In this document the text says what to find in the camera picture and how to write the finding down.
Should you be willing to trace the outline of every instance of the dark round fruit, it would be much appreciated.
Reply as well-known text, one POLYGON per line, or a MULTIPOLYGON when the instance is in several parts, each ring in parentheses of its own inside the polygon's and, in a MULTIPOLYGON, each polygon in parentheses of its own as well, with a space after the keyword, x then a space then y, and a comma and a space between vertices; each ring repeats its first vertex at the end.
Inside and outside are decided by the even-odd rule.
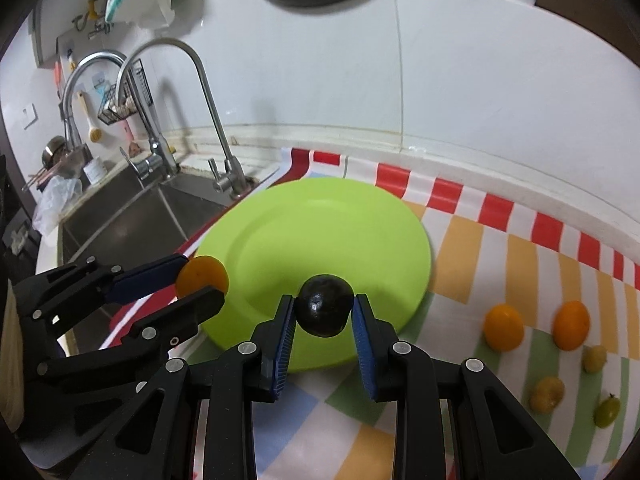
POLYGON ((352 307, 351 285, 331 274, 306 280, 294 302, 300 328, 317 337, 333 337, 342 332, 352 307))

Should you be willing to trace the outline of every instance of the orange fruit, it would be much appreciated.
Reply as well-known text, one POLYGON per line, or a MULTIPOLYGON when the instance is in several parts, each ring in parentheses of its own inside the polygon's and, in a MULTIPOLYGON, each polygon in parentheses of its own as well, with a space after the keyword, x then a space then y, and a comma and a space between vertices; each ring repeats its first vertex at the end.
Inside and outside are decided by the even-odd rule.
POLYGON ((178 299, 211 285, 223 294, 229 290, 229 276, 225 266, 213 256, 198 256, 189 260, 175 280, 175 295, 178 299))
POLYGON ((508 352, 524 339, 522 316, 511 305, 497 304, 484 316, 484 339, 496 352, 508 352))
POLYGON ((567 352, 575 350, 589 335, 591 318, 581 301, 567 301, 554 319, 553 336, 556 346, 567 352))

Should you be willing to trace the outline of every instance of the scrub brush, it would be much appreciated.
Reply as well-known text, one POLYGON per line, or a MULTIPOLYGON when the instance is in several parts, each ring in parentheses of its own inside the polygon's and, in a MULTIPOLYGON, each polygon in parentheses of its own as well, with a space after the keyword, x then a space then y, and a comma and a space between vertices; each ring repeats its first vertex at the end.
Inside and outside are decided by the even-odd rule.
POLYGON ((89 139, 91 139, 91 142, 98 142, 102 138, 102 130, 95 124, 91 115, 89 115, 89 108, 86 105, 84 93, 78 92, 78 101, 80 101, 82 110, 84 110, 84 114, 86 115, 86 122, 89 125, 89 139))

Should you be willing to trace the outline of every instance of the white cup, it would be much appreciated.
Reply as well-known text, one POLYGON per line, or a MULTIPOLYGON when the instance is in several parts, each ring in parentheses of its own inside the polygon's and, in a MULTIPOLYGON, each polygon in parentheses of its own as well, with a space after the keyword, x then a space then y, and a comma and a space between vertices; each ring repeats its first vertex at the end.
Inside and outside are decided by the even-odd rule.
POLYGON ((104 167, 104 163, 97 156, 84 167, 84 174, 89 179, 89 184, 93 186, 107 176, 107 168, 104 167))

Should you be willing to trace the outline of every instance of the green plate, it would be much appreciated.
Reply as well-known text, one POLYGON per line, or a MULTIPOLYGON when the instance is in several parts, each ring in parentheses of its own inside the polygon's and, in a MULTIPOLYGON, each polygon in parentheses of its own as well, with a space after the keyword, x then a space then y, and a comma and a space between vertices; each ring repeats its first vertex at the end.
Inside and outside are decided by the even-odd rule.
MULTIPOLYGON (((247 197, 198 248, 229 275, 220 313, 203 323, 229 348, 271 319, 283 294, 296 296, 316 274, 347 280, 376 317, 400 330, 429 282, 431 250, 415 214, 391 193, 356 180, 305 178, 247 197)), ((341 364, 356 355, 351 323, 336 337, 296 330, 289 371, 341 364)))

